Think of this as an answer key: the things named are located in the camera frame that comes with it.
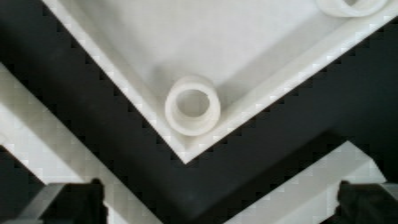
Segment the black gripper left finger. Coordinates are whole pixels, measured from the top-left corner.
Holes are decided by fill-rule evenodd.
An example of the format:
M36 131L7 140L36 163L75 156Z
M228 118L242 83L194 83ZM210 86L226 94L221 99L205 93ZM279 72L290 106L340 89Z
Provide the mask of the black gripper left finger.
M107 218L105 185L95 178L87 183L50 183L0 224L107 224Z

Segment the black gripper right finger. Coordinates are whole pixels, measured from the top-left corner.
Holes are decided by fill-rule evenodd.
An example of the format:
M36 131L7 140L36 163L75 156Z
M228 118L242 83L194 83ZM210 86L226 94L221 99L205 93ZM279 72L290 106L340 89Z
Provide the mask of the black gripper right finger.
M398 224L398 183L340 183L338 208L322 224Z

